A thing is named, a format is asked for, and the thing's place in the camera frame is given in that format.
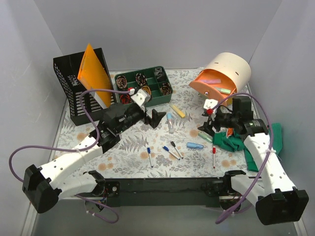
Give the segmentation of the yellow highlighter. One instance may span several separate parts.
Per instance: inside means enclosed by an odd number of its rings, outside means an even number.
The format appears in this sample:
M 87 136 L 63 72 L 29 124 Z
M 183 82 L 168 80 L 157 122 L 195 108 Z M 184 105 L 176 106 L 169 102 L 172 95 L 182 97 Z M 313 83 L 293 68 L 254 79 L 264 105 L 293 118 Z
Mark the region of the yellow highlighter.
M 175 111 L 181 118 L 184 118 L 186 116 L 186 114 L 184 112 L 182 112 L 177 106 L 175 106 L 174 104 L 170 104 L 169 105 L 170 108 Z

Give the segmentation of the pink highlighter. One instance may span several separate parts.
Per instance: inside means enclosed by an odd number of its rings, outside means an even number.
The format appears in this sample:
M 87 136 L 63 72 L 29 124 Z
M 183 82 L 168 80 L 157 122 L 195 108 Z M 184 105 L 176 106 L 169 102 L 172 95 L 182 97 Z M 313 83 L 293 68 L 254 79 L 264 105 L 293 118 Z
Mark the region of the pink highlighter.
M 198 81 L 202 82 L 202 83 L 209 84 L 209 85 L 220 84 L 221 83 L 221 79 L 200 79 Z

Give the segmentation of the cream cylindrical drawer box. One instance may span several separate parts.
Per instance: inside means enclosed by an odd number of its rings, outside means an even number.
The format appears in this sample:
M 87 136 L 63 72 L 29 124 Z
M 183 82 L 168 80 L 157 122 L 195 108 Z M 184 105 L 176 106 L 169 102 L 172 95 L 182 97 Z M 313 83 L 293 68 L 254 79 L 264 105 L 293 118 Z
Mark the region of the cream cylindrical drawer box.
M 251 73 L 246 60 L 236 54 L 224 52 L 218 54 L 189 86 L 205 98 L 221 101 L 229 95 L 220 93 L 215 87 L 229 89 L 231 94 L 241 92 L 249 82 Z M 221 79 L 221 83 L 209 85 L 199 82 L 200 79 Z

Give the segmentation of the orange plastic folder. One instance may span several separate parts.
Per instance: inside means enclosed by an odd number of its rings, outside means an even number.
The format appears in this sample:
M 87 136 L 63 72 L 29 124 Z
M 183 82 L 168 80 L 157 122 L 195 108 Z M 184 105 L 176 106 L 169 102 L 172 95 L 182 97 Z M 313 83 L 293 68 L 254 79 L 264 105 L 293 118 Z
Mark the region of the orange plastic folder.
M 100 60 L 96 56 L 91 44 L 87 45 L 83 54 L 77 79 L 86 88 L 86 90 L 112 90 L 110 77 L 107 75 Z M 111 92 L 94 91 L 91 95 L 103 109 L 108 108 L 111 105 Z

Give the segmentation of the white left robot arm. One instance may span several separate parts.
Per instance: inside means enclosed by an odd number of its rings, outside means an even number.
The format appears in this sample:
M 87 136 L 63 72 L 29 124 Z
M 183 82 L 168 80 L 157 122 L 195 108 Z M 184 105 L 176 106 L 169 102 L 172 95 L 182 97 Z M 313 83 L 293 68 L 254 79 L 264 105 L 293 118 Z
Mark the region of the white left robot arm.
M 165 112 L 146 109 L 132 103 L 124 106 L 116 103 L 103 111 L 97 125 L 72 152 L 40 167 L 29 166 L 25 170 L 22 190 L 38 213 L 45 213 L 63 198 L 81 193 L 98 197 L 108 192 L 104 177 L 97 171 L 89 171 L 75 180 L 66 178 L 90 160 L 99 157 L 115 146 L 120 135 L 139 121 L 156 128 Z

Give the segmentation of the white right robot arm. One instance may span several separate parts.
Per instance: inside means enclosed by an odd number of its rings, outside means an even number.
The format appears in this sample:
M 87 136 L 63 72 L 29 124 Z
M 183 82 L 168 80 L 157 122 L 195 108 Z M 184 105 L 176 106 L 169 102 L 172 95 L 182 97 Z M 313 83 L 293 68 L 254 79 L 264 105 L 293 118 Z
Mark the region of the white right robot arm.
M 259 168 L 254 179 L 242 171 L 229 171 L 223 177 L 223 191 L 227 195 L 240 193 L 240 201 L 228 208 L 217 223 L 224 221 L 244 200 L 254 207 L 263 225 L 273 225 L 300 220 L 309 196 L 299 190 L 283 169 L 273 149 L 274 133 L 271 125 L 254 119 L 251 97 L 238 93 L 232 97 L 232 111 L 223 113 L 220 103 L 206 99 L 203 116 L 208 120 L 199 130 L 214 136 L 221 128 L 232 128 L 242 139 Z

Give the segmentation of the light green clear highlighter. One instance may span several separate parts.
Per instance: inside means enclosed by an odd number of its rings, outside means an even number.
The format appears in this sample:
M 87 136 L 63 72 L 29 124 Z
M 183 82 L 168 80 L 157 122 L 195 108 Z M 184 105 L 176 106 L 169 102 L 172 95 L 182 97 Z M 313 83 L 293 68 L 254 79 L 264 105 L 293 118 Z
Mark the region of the light green clear highlighter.
M 199 131 L 198 136 L 201 137 L 202 139 L 206 140 L 209 143 L 213 142 L 212 137 L 203 131 Z

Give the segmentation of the blue highlighter upright cap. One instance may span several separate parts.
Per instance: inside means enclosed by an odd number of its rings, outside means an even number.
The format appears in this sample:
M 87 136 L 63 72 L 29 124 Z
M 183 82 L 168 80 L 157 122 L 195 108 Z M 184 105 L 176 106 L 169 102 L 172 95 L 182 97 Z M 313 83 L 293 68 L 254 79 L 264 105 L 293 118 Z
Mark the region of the blue highlighter upright cap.
M 173 134 L 174 133 L 174 124 L 173 124 L 173 118 L 172 118 L 171 113 L 167 113 L 167 124 L 168 124 L 169 133 Z

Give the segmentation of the green cloth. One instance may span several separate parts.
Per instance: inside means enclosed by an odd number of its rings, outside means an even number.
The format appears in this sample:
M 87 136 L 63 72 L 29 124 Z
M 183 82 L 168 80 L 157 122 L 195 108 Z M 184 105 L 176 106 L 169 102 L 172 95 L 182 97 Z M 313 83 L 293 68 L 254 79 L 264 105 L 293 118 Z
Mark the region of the green cloth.
M 282 126 L 280 123 L 273 123 L 272 129 L 274 131 L 273 149 L 276 151 L 276 155 L 279 155 L 283 148 Z M 253 159 L 253 156 L 245 147 L 240 136 L 235 131 L 232 131 L 232 134 L 228 136 L 226 135 L 226 132 L 216 133 L 213 137 L 213 144 L 230 152 L 243 150 L 248 170 L 258 172 L 258 167 Z

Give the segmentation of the blue lying highlighter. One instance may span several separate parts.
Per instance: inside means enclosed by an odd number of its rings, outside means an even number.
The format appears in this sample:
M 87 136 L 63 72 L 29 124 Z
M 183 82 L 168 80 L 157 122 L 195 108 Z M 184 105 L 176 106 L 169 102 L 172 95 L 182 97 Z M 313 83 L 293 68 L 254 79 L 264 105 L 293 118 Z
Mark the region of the blue lying highlighter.
M 192 142 L 187 142 L 186 147 L 190 148 L 190 149 L 204 149 L 203 145 L 197 144 L 197 143 L 192 143 Z

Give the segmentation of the black cap marker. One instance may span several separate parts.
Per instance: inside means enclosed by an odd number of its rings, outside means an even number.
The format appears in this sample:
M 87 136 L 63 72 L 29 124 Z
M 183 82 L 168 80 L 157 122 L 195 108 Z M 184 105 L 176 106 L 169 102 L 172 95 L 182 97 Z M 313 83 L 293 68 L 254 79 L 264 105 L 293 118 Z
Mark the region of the black cap marker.
M 179 149 L 177 148 L 176 144 L 175 144 L 173 141 L 171 141 L 171 145 L 174 147 L 174 149 L 175 149 L 176 152 L 178 153 L 179 157 L 180 157 L 181 159 L 183 159 L 183 158 L 184 158 L 183 155 L 181 154 L 181 152 L 179 151 Z

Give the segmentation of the blue cap marker middle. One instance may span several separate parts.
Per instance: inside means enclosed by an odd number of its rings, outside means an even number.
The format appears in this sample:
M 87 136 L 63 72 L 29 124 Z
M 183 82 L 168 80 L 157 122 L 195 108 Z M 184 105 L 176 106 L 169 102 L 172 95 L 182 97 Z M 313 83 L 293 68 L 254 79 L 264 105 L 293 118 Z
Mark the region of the blue cap marker middle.
M 181 160 L 176 154 L 174 154 L 173 152 L 171 152 L 168 147 L 163 146 L 162 148 L 163 148 L 165 151 L 167 151 L 170 155 L 172 155 L 173 157 L 175 157 L 176 159 Z

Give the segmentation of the floral table mat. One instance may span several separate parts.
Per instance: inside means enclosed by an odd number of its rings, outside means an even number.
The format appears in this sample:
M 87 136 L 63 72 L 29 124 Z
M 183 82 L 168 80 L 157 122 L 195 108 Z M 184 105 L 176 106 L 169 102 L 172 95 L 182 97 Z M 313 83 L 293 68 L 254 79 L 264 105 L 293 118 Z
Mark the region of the floral table mat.
M 166 119 L 156 129 L 139 122 L 125 131 L 121 141 L 112 149 L 73 172 L 71 179 L 91 170 L 97 170 L 106 178 L 221 177 L 229 170 L 247 171 L 242 151 L 229 152 L 220 148 L 216 148 L 216 168 L 213 169 L 212 144 L 198 136 L 198 127 L 206 121 L 202 116 L 204 99 L 189 86 L 200 70 L 167 70 L 166 73 L 173 87 L 171 102 L 156 106 L 156 110 L 172 114 L 174 133 L 169 133 Z M 181 118 L 170 104 L 177 106 L 186 116 Z M 179 157 L 171 141 L 183 159 L 176 159 L 162 148 L 168 147 Z M 201 144 L 204 149 L 187 148 L 187 142 Z M 151 149 L 153 168 L 147 147 Z

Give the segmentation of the black mesh file holder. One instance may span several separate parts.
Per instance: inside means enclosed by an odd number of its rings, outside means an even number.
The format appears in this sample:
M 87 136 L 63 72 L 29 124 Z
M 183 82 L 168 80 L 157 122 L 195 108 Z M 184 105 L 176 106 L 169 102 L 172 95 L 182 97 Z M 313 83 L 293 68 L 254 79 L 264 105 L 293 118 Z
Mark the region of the black mesh file holder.
M 110 77 L 110 73 L 107 68 L 103 50 L 101 48 L 94 49 L 96 56 L 100 60 L 107 75 Z M 54 72 L 67 96 L 70 108 L 70 118 L 76 126 L 87 124 L 90 120 L 87 118 L 83 108 L 80 105 L 79 97 L 82 92 L 86 91 L 86 88 L 77 79 L 80 64 L 83 58 L 84 52 L 65 55 L 57 58 L 53 58 Z M 100 120 L 102 117 L 102 111 L 104 110 L 98 102 L 92 97 L 92 92 L 89 92 L 83 96 L 83 105 L 92 117 L 94 121 Z M 114 93 L 111 95 L 111 105 L 117 103 Z

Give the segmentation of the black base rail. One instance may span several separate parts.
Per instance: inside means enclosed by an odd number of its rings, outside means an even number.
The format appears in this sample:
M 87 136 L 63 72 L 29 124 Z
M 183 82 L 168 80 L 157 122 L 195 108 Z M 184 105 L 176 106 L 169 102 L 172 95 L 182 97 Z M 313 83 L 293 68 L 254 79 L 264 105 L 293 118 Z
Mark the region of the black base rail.
M 232 194 L 222 177 L 180 177 L 107 179 L 101 195 L 110 207 L 219 207 Z

